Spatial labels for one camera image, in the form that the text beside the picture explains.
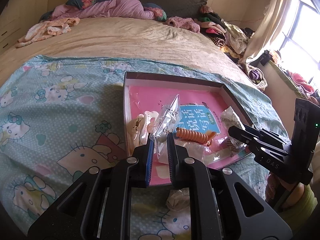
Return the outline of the beige bed cover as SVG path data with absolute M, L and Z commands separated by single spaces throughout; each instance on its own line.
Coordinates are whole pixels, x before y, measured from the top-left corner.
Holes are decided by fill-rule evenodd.
M 11 47 L 1 55 L 1 83 L 36 55 L 150 59 L 217 73 L 251 86 L 240 68 L 207 37 L 151 20 L 86 18 L 66 34 Z

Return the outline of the peach clothing on bed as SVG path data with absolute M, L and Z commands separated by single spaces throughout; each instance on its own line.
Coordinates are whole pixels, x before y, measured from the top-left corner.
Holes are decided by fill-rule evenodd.
M 32 26 L 27 33 L 18 39 L 15 47 L 22 48 L 32 43 L 59 36 L 71 31 L 71 27 L 78 25 L 79 18 L 62 18 L 54 21 L 44 21 Z

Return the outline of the crumpled white wrapper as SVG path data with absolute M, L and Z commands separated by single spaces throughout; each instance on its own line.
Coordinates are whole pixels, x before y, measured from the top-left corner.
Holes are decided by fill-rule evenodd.
M 245 129 L 244 124 L 241 122 L 240 118 L 238 117 L 238 115 L 235 113 L 234 109 L 231 106 L 229 106 L 227 109 L 225 109 L 221 113 L 220 121 L 223 123 L 227 132 L 228 132 L 228 129 L 232 126 L 235 126 L 240 129 Z M 240 150 L 244 146 L 244 143 L 228 135 L 227 146 L 231 150 L 231 155 L 235 155 L 236 153 L 240 152 Z

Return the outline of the pile of clothes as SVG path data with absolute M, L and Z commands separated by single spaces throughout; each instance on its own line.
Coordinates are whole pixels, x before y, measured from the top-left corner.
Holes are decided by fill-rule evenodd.
M 200 32 L 204 36 L 234 59 L 244 56 L 249 39 L 255 33 L 250 28 L 242 29 L 226 22 L 207 5 L 200 7 L 199 17 L 195 22 L 200 26 Z

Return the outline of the cream flower hair clip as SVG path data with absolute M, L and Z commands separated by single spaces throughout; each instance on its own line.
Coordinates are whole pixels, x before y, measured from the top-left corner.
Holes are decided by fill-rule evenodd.
M 133 153 L 136 147 L 147 143 L 149 133 L 153 133 L 158 116 L 157 111 L 145 111 L 127 124 L 130 153 Z

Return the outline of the cream wardrobe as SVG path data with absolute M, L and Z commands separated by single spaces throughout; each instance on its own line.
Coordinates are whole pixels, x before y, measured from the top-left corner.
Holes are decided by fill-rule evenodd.
M 9 0 L 1 13 L 1 53 L 13 46 L 47 11 L 48 0 Z

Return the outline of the pink children's book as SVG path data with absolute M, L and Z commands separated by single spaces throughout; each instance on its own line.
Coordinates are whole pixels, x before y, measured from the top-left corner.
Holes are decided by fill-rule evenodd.
M 187 148 L 189 155 L 206 166 L 220 169 L 248 156 L 244 146 L 235 149 L 229 141 L 223 112 L 232 108 L 243 124 L 252 124 L 235 95 L 223 84 L 212 86 L 188 83 L 146 83 L 125 85 L 124 116 L 126 143 L 130 153 L 146 144 L 155 143 L 150 185 L 170 184 L 167 134 L 177 128 L 200 133 L 214 133 L 210 142 L 189 142 L 174 136 L 176 143 Z

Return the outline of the cream curtain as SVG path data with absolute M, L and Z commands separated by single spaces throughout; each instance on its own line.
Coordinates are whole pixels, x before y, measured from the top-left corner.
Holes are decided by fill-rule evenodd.
M 251 62 L 267 49 L 281 32 L 292 0 L 270 0 L 264 18 L 250 38 L 240 63 Z

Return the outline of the floral bag with clothes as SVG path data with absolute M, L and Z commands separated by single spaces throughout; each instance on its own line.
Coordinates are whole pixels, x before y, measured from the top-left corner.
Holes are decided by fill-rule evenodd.
M 241 63 L 240 67 L 257 89 L 264 91 L 267 88 L 267 81 L 259 68 L 247 63 Z

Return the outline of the clear bag small earrings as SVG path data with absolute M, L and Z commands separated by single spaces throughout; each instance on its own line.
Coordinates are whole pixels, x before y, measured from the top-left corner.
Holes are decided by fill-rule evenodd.
M 173 132 L 181 120 L 180 95 L 176 94 L 169 103 L 165 104 L 156 120 L 152 134 L 155 142 L 155 154 L 159 162 L 167 164 L 167 134 Z

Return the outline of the pink fluffy garment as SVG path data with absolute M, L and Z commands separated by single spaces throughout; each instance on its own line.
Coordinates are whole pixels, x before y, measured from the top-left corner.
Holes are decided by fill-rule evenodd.
M 170 17 L 165 21 L 166 25 L 175 27 L 175 28 L 182 28 L 194 33 L 200 32 L 200 26 L 194 22 L 192 18 L 181 18 L 178 16 Z

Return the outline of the lilac crumpled duvet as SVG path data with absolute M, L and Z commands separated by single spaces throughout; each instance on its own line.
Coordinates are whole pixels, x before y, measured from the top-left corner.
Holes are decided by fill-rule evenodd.
M 61 18 L 92 18 L 92 17 L 125 17 L 141 20 L 155 20 L 156 16 L 152 11 L 144 10 L 139 0 L 109 0 L 98 2 L 86 9 L 78 9 L 71 5 L 57 6 L 50 20 Z

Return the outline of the shallow cardboard box tray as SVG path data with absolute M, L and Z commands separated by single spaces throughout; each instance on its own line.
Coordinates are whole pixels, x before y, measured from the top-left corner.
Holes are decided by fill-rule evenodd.
M 253 122 L 240 104 L 240 98 L 226 85 L 189 77 L 127 72 L 124 76 L 124 118 L 129 122 L 145 111 L 157 111 L 173 98 L 180 97 L 180 122 L 178 127 L 197 132 L 217 133 L 210 151 L 205 154 L 206 165 L 219 169 L 231 165 L 246 156 L 249 151 L 243 148 L 232 153 L 223 142 L 227 130 L 220 120 L 221 113 L 228 107 L 236 112 L 243 124 Z

